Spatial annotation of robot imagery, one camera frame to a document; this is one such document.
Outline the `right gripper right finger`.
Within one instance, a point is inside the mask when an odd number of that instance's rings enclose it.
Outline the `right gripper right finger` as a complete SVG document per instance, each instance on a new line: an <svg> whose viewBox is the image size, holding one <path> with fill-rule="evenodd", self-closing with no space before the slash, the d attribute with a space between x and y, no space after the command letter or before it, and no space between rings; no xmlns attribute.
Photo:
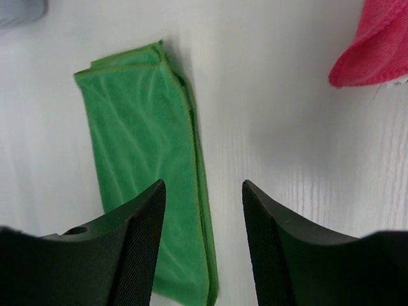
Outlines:
<svg viewBox="0 0 408 306"><path fill-rule="evenodd" d="M406 231L344 235L249 180L242 202L259 305L407 304Z"/></svg>

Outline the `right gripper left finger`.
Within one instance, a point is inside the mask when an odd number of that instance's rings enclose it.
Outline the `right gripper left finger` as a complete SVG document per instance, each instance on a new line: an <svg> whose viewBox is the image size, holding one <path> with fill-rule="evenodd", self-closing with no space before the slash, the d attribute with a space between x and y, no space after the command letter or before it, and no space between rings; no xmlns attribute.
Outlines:
<svg viewBox="0 0 408 306"><path fill-rule="evenodd" d="M158 180L62 235L1 228L2 305L148 305L166 206Z"/></svg>

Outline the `green towel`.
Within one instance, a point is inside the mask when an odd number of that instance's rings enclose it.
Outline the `green towel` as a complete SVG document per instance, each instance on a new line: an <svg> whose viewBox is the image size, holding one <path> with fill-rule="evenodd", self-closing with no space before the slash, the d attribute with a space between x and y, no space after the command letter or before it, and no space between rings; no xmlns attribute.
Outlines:
<svg viewBox="0 0 408 306"><path fill-rule="evenodd" d="M92 61L73 78L104 211L157 180L166 185L154 292L182 305L214 305L219 279L190 81L162 41Z"/></svg>

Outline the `white plastic basket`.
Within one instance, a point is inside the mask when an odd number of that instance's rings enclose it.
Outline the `white plastic basket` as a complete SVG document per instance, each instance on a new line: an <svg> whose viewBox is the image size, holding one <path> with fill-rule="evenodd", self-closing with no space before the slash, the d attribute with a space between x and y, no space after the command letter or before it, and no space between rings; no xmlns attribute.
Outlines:
<svg viewBox="0 0 408 306"><path fill-rule="evenodd" d="M1 0L1 29L26 25L43 17L46 0Z"/></svg>

